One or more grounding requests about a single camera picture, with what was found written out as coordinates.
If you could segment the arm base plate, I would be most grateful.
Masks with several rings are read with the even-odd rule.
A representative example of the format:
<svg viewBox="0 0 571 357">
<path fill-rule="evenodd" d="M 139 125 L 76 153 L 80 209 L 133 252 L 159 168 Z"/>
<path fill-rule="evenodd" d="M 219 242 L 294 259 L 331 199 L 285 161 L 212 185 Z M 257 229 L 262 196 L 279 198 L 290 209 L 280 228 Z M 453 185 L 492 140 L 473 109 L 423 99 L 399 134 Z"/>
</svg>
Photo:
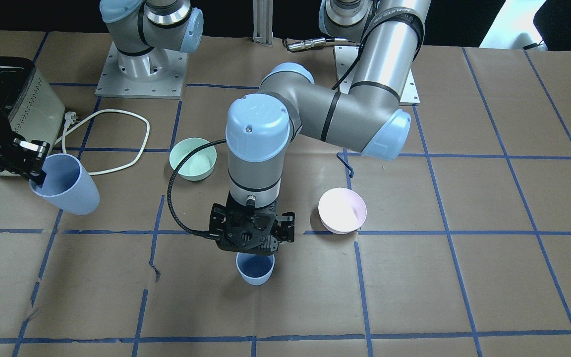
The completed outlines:
<svg viewBox="0 0 571 357">
<path fill-rule="evenodd" d="M 130 57 L 112 44 L 98 79 L 98 97 L 125 99 L 181 99 L 188 54 L 163 48 Z"/>
<path fill-rule="evenodd" d="M 338 79 L 347 72 L 357 56 L 358 47 L 340 45 L 333 49 Z M 365 78 L 390 86 L 400 94 L 401 106 L 417 106 L 421 103 L 417 84 L 410 68 L 398 68 L 398 59 L 376 59 L 373 68 L 366 70 Z"/>
</svg>

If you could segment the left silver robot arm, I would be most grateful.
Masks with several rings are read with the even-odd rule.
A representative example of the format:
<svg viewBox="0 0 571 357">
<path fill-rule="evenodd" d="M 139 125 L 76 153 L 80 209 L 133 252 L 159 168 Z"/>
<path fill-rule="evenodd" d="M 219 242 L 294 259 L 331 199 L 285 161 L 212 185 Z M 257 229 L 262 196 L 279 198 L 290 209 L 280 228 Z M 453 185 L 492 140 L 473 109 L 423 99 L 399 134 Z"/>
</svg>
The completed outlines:
<svg viewBox="0 0 571 357">
<path fill-rule="evenodd" d="M 400 108 L 411 65 L 422 47 L 428 0 L 325 0 L 319 28 L 359 45 L 346 93 L 315 84 L 292 62 L 277 65 L 256 93 L 228 111 L 229 193 L 214 204 L 203 237 L 219 249 L 272 255 L 293 242 L 292 212 L 277 203 L 288 145 L 297 135 L 394 160 L 403 149 L 411 117 Z"/>
</svg>

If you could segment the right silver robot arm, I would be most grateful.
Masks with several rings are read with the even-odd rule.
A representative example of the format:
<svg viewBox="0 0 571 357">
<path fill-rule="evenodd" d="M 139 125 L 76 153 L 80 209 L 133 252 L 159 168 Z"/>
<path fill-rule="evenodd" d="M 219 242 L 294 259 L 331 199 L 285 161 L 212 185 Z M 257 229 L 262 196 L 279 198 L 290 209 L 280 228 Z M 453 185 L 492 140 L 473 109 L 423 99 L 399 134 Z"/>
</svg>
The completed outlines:
<svg viewBox="0 0 571 357">
<path fill-rule="evenodd" d="M 202 11 L 188 0 L 103 0 L 100 13 L 113 44 L 96 95 L 179 99 L 188 54 L 202 38 Z M 66 151 L 75 118 L 33 61 L 0 57 L 0 176 L 43 183 L 45 159 Z"/>
</svg>

